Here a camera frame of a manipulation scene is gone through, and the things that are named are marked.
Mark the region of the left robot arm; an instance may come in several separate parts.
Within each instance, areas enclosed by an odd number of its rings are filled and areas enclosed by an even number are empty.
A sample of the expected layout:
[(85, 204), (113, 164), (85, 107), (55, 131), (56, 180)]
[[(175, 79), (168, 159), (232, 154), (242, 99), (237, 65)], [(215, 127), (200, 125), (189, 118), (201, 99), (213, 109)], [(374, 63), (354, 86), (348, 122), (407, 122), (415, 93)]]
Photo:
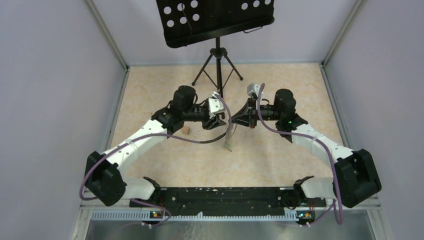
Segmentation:
[(79, 190), (83, 201), (100, 200), (105, 206), (116, 204), (127, 190), (125, 172), (143, 154), (169, 138), (185, 141), (175, 133), (186, 122), (200, 122), (205, 130), (225, 126), (220, 114), (231, 113), (219, 93), (197, 103), (198, 95), (191, 86), (181, 85), (168, 104), (130, 137), (117, 146), (99, 153), (92, 152), (86, 161), (84, 178)]

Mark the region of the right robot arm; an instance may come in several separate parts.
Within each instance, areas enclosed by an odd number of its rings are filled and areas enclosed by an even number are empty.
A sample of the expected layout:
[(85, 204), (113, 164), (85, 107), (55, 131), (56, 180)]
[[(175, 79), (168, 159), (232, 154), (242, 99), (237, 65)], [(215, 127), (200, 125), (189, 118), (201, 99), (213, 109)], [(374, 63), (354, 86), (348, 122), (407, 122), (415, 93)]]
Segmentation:
[(307, 176), (294, 184), (293, 200), (307, 206), (313, 199), (339, 200), (344, 207), (353, 208), (382, 190), (382, 184), (372, 157), (365, 150), (353, 150), (334, 142), (315, 130), (296, 112), (296, 100), (289, 89), (279, 89), (273, 104), (262, 105), (260, 86), (247, 88), (246, 104), (234, 116), (232, 123), (255, 128), (258, 123), (274, 121), (271, 132), (290, 143), (308, 150), (332, 171), (331, 177)]

